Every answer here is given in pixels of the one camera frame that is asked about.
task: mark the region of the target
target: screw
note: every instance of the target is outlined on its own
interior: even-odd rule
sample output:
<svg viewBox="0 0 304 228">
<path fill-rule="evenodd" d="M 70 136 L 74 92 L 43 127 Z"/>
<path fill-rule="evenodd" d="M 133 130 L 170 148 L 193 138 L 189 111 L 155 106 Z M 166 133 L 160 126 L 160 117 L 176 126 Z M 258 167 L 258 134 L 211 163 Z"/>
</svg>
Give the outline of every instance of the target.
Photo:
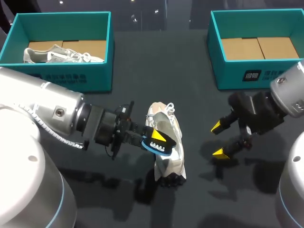
<svg viewBox="0 0 304 228">
<path fill-rule="evenodd" d="M 56 116 L 62 117 L 62 116 L 64 116 L 64 114 L 65 114 L 65 111 L 63 109 L 59 108 L 56 110 Z"/>
<path fill-rule="evenodd" d="M 276 82 L 277 82 L 278 84 L 281 84 L 281 83 L 283 83 L 284 81 L 286 81 L 286 78 L 281 77 L 281 78 L 277 79 Z"/>
</svg>

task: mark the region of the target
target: shoelace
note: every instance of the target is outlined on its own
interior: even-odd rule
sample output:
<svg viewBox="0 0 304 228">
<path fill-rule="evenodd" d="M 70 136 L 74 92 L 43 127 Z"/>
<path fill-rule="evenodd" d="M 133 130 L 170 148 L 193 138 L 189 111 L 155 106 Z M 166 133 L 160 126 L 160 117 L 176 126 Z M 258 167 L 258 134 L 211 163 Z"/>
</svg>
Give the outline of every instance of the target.
<svg viewBox="0 0 304 228">
<path fill-rule="evenodd" d="M 172 126 L 173 126 L 173 122 L 175 120 L 174 112 L 175 112 L 174 104 L 173 103 L 167 104 L 167 106 L 165 108 L 165 113 L 169 117 Z"/>
<path fill-rule="evenodd" d="M 175 116 L 174 116 L 174 104 L 173 103 L 169 103 L 167 104 L 167 106 L 165 107 L 165 110 L 163 111 L 169 118 L 171 125 L 173 126 L 174 120 L 175 120 Z M 148 114 L 147 117 L 154 117 L 155 114 Z M 152 126 L 155 127 L 155 122 L 152 119 Z"/>
<path fill-rule="evenodd" d="M 91 62 L 91 55 L 87 52 L 81 54 L 81 53 L 75 52 L 71 49 L 67 49 L 66 51 L 67 51 L 67 54 L 69 56 L 69 60 L 73 59 L 73 60 L 77 61 L 78 63 L 81 63 L 82 60 L 87 62 L 87 63 Z"/>
</svg>

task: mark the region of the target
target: cardboard insert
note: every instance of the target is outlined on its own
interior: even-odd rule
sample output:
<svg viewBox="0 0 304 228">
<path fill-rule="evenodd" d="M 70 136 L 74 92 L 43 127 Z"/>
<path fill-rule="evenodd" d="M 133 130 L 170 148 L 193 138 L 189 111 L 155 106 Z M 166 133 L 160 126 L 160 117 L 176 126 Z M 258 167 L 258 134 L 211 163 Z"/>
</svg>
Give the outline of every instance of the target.
<svg viewBox="0 0 304 228">
<path fill-rule="evenodd" d="M 299 58 L 289 37 L 223 38 L 227 60 Z"/>
<path fill-rule="evenodd" d="M 81 54 L 87 52 L 91 56 L 105 59 L 106 40 L 75 40 L 75 41 L 31 41 L 28 47 L 37 51 L 49 50 L 54 44 L 65 49 L 71 49 Z"/>
</svg>

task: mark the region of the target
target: teal box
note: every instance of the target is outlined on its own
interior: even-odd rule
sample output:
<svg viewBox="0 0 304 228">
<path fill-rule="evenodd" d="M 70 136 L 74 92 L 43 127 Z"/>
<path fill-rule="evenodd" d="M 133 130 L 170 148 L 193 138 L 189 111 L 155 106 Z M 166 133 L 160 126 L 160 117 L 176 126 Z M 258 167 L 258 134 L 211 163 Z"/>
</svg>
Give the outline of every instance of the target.
<svg viewBox="0 0 304 228">
<path fill-rule="evenodd" d="M 289 37 L 300 58 L 227 60 L 221 38 Z M 269 88 L 271 80 L 304 58 L 304 11 L 212 11 L 207 46 L 218 89 Z M 247 76 L 253 80 L 246 81 Z"/>
<path fill-rule="evenodd" d="M 30 41 L 106 40 L 103 63 L 23 62 Z M 0 53 L 0 67 L 64 86 L 78 92 L 112 89 L 114 37 L 111 12 L 17 14 Z"/>
</svg>

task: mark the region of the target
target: dark table surface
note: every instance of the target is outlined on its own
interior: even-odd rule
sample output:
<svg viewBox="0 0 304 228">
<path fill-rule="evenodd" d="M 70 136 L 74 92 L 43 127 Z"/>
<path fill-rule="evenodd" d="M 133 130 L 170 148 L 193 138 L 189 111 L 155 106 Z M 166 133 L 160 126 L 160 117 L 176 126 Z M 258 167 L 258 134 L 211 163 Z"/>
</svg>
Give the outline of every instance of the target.
<svg viewBox="0 0 304 228">
<path fill-rule="evenodd" d="M 151 103 L 173 102 L 183 133 L 184 186 L 153 185 L 153 155 L 132 146 L 123 145 L 112 161 L 100 145 L 80 152 L 43 137 L 45 149 L 64 169 L 75 194 L 78 228 L 279 227 L 275 192 L 304 119 L 287 117 L 275 130 L 255 138 L 253 149 L 237 156 L 238 166 L 216 169 L 210 164 L 211 154 L 238 129 L 232 126 L 218 136 L 210 133 L 219 117 L 229 113 L 231 91 L 216 88 L 206 33 L 116 32 L 113 91 L 86 95 L 89 102 L 111 109 L 134 100 L 132 119 L 141 123 Z M 66 169 L 93 172 L 95 181 L 83 182 Z"/>
</svg>

